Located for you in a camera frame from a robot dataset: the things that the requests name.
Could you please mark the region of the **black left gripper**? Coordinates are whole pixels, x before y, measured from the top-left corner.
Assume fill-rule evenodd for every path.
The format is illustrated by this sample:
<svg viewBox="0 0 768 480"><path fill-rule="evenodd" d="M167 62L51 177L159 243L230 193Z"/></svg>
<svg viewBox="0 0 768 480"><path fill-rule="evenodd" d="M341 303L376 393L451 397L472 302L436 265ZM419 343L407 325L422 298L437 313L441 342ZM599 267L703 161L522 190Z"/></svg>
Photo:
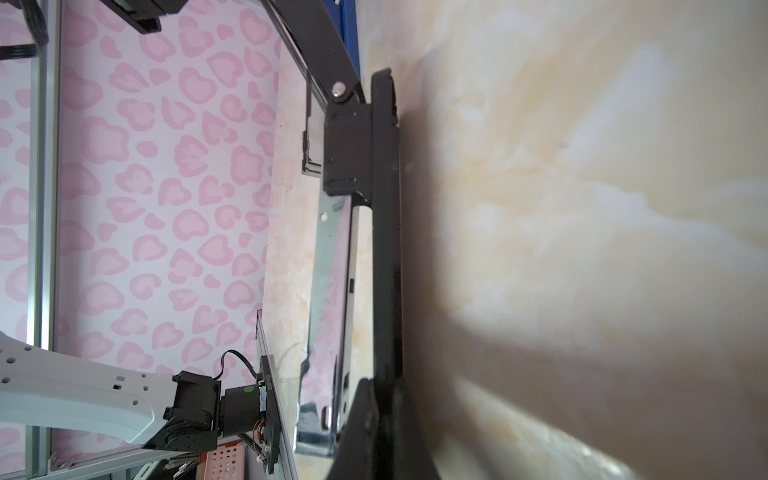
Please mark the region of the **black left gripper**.
<svg viewBox="0 0 768 480"><path fill-rule="evenodd" d="M178 14L186 0L101 0L101 3L138 33L153 34L162 31L161 18Z"/></svg>

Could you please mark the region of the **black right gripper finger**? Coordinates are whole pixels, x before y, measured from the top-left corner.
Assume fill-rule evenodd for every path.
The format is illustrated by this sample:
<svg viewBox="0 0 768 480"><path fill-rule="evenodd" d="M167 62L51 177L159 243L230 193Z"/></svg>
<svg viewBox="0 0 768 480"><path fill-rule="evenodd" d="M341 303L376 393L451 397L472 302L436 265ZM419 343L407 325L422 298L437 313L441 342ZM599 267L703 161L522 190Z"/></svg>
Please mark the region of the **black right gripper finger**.
<svg viewBox="0 0 768 480"><path fill-rule="evenodd" d="M438 479L403 377L362 379L329 479Z"/></svg>

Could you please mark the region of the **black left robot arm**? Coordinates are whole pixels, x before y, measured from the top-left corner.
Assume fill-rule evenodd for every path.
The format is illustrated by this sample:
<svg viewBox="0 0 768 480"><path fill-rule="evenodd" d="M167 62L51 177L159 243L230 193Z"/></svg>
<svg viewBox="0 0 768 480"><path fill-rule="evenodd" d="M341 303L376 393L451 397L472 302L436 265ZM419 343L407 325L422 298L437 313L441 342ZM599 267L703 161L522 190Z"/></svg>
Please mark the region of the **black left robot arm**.
<svg viewBox="0 0 768 480"><path fill-rule="evenodd" d="M254 1L49 10L50 59L1 65L1 471L210 450L254 387L280 38Z"/></svg>

